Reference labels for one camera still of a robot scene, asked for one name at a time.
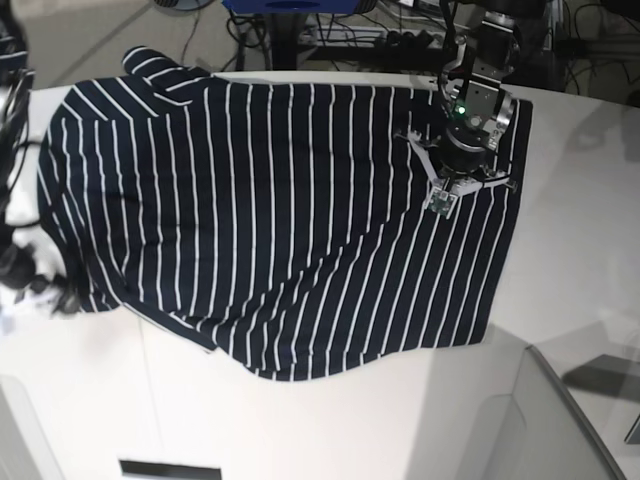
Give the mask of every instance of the fabric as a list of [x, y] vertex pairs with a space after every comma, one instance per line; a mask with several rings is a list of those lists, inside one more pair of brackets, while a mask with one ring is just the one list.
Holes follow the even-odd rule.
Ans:
[[[233, 83], [142, 47], [124, 66], [72, 88], [39, 163], [87, 311], [124, 305], [276, 380], [482, 341], [521, 190], [423, 208], [394, 133], [438, 134], [430, 91]], [[531, 114], [495, 165], [520, 184]]]

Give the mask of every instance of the cable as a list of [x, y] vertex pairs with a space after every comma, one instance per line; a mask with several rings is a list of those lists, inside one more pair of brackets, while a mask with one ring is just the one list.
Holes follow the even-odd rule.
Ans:
[[[271, 70], [272, 69], [271, 57], [269, 55], [269, 49], [267, 48], [267, 45], [266, 45], [266, 37], [267, 37], [266, 26], [262, 24], [262, 22], [259, 20], [259, 17], [257, 15], [247, 18], [247, 17], [236, 16], [236, 14], [232, 10], [228, 10], [228, 12], [229, 12], [229, 18], [227, 19], [226, 28], [229, 36], [235, 40], [235, 42], [238, 44], [238, 48], [240, 48], [241, 46], [245, 48], [251, 48], [251, 49], [259, 48], [262, 51], [262, 55], [264, 56], [265, 70]], [[237, 35], [233, 33], [231, 29], [231, 24], [233, 24], [236, 27]], [[244, 34], [243, 35], [240, 33], [240, 28], [246, 25], [249, 25], [249, 28], [243, 32]], [[245, 37], [248, 36], [251, 33], [251, 31], [255, 33], [255, 36], [257, 38], [255, 43], [248, 43], [246, 40], [241, 38], [243, 36]]]
[[599, 8], [604, 8], [604, 6], [602, 6], [599, 3], [587, 3], [586, 5], [581, 5], [579, 6], [576, 11], [573, 14], [573, 23], [575, 24], [575, 28], [576, 28], [576, 37], [578, 37], [578, 40], [582, 40], [582, 36], [580, 35], [580, 26], [578, 24], [578, 14], [584, 10], [585, 8], [590, 8], [590, 7], [599, 7]]
[[566, 91], [566, 90], [567, 90], [567, 88], [569, 87], [569, 83], [570, 83], [571, 81], [573, 81], [573, 83], [575, 83], [575, 85], [576, 85], [576, 91], [577, 91], [578, 95], [581, 95], [582, 93], [580, 92], [580, 84], [578, 83], [578, 75], [579, 75], [579, 74], [578, 74], [578, 75], [576, 75], [575, 73], [573, 73], [573, 67], [574, 67], [574, 65], [575, 65], [575, 62], [574, 62], [574, 64], [573, 64], [573, 65], [571, 65], [571, 66], [569, 67], [569, 76], [571, 77], [571, 79], [570, 79], [570, 80], [565, 84], [564, 89], [565, 89], [565, 91]]
[[386, 25], [374, 20], [373, 18], [370, 18], [370, 17], [366, 16], [364, 13], [361, 13], [360, 16], [363, 17], [363, 18], [366, 18], [369, 22], [373, 23], [374, 25], [378, 25], [379, 27], [384, 28], [387, 33], [390, 32], [389, 27], [387, 27]]
[[342, 28], [346, 28], [347, 30], [349, 30], [351, 32], [351, 35], [353, 35], [353, 41], [356, 44], [356, 47], [359, 47], [359, 45], [358, 45], [358, 36], [356, 35], [355, 30], [353, 28], [351, 28], [349, 25], [346, 25], [344, 23], [340, 23], [337, 20], [334, 20], [334, 22], [335, 22], [336, 25], [339, 25]]
[[198, 25], [200, 24], [200, 17], [201, 15], [201, 7], [200, 7], [200, 0], [196, 0], [196, 4], [197, 4], [197, 10], [196, 10], [196, 19], [193, 21], [193, 28], [191, 29], [191, 34], [189, 35], [189, 38], [187, 38], [187, 41], [184, 44], [184, 47], [182, 48], [182, 55], [180, 55], [180, 64], [184, 65], [184, 59], [187, 55], [187, 50], [189, 49], [189, 45], [191, 44], [191, 40], [193, 40], [193, 37], [196, 34], [196, 31], [198, 30]]
[[[320, 40], [322, 41], [322, 46], [326, 47], [327, 46], [327, 42], [324, 39], [324, 33], [322, 33], [322, 22], [320, 20], [320, 15], [316, 13], [316, 22], [318, 23], [318, 34], [320, 35]], [[338, 67], [338, 64], [331, 60], [331, 64], [334, 66], [334, 68], [340, 72], [340, 67]]]
[[631, 27], [638, 33], [640, 33], [640, 27], [638, 27], [635, 23], [633, 23], [631, 20], [629, 20], [627, 17], [622, 17], [624, 19], [625, 22], [627, 22], [629, 25], [631, 25]]
[[569, 7], [569, 4], [567, 3], [567, 0], [562, 0], [562, 4], [563, 4], [563, 8], [567, 9], [567, 13], [568, 13], [567, 19], [569, 21], [569, 25], [568, 25], [568, 27], [569, 27], [568, 30], [569, 31], [567, 33], [569, 34], [569, 37], [571, 37], [571, 36], [573, 36], [572, 35], [573, 29], [571, 28], [571, 23], [572, 23], [571, 8]]
[[220, 69], [221, 72], [226, 72], [227, 68], [229, 68], [231, 66], [231, 64], [233, 63], [233, 61], [238, 58], [238, 54], [236, 53], [233, 57], [231, 57], [229, 60], [227, 60], [227, 63], [224, 64], [224, 66]]
[[[387, 5], [383, 0], [378, 0], [378, 4], [377, 4], [378, 8], [385, 14], [400, 20], [400, 15], [397, 14], [396, 12], [394, 12], [391, 7], [389, 5]], [[447, 27], [445, 27], [444, 25], [442, 25], [440, 22], [438, 22], [437, 20], [435, 20], [434, 18], [430, 17], [429, 15], [427, 15], [424, 12], [421, 12], [418, 10], [417, 12], [420, 17], [405, 17], [402, 16], [402, 20], [404, 20], [405, 22], [431, 22], [432, 24], [434, 24], [435, 26], [437, 26], [438, 28], [440, 28], [443, 31], [447, 30]]]

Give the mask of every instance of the white table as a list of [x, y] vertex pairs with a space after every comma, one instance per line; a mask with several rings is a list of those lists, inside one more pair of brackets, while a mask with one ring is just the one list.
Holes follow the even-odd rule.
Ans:
[[[424, 77], [363, 73], [229, 77], [433, 87]], [[479, 404], [511, 391], [528, 343], [559, 374], [602, 353], [637, 357], [640, 111], [512, 90], [533, 101], [534, 123], [485, 344], [397, 354], [285, 384], [123, 309], [25, 321], [0, 343], [0, 373], [27, 386], [68, 480], [119, 478], [117, 458], [221, 467], [225, 480], [455, 478]], [[34, 93], [34, 132], [44, 131], [65, 91]], [[14, 201], [21, 212], [34, 204], [34, 169], [32, 161]], [[628, 477], [638, 478], [640, 447], [622, 438], [640, 407], [575, 397]]]

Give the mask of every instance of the shirt sleeve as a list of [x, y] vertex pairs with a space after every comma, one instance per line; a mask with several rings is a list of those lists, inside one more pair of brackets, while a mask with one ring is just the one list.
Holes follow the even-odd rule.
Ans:
[[122, 65], [129, 75], [142, 77], [169, 95], [180, 91], [183, 86], [212, 78], [202, 68], [179, 65], [162, 53], [144, 46], [129, 50]]

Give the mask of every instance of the blue object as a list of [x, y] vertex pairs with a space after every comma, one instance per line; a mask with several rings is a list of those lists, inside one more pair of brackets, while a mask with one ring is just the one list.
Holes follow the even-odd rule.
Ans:
[[239, 14], [249, 13], [353, 13], [359, 0], [224, 0]]

